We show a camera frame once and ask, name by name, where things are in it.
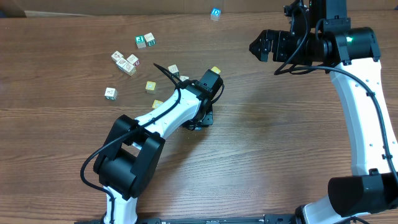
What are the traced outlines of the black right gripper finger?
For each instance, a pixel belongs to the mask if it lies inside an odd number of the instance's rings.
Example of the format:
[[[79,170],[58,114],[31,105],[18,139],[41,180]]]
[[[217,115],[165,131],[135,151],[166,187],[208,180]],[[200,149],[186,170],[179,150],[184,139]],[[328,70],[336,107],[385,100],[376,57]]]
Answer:
[[[263,47],[268,45],[274,39],[274,31],[267,29],[263,30],[259,36],[250,44],[251,47]]]
[[[252,53],[259,61],[261,62],[267,62],[268,57],[269,57],[269,51],[262,48],[262,47],[250,47],[249,48],[250,53]]]

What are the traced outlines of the green-sided number five block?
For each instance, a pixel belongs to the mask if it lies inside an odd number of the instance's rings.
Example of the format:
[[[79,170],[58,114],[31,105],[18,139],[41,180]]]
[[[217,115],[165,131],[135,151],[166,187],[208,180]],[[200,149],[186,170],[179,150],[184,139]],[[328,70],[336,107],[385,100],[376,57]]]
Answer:
[[[176,64],[168,66],[168,70],[169,70],[169,72],[171,72],[174,76],[176,76],[176,77],[179,77],[179,76],[180,76],[180,74],[179,74],[179,69],[178,69],[178,67],[176,66]]]

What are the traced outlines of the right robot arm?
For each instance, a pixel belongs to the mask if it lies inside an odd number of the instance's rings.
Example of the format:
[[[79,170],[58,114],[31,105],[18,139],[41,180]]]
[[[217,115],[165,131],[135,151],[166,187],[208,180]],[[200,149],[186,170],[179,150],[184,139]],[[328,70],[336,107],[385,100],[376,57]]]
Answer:
[[[290,65],[290,73],[329,74],[343,107],[351,145],[351,171],[334,177],[328,193],[299,207],[295,223],[348,223],[397,208],[397,139],[381,83],[381,52],[368,27],[313,33],[264,30],[249,51]]]

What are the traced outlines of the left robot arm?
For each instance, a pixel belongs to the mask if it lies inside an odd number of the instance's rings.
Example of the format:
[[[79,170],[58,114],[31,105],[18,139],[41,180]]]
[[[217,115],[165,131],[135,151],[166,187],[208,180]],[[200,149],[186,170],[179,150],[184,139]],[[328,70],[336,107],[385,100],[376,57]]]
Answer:
[[[101,223],[137,221],[137,198],[154,176],[165,140],[179,127],[211,125],[212,105],[223,90],[221,80],[185,80],[150,113],[135,119],[122,115],[114,122],[93,166],[107,199]]]

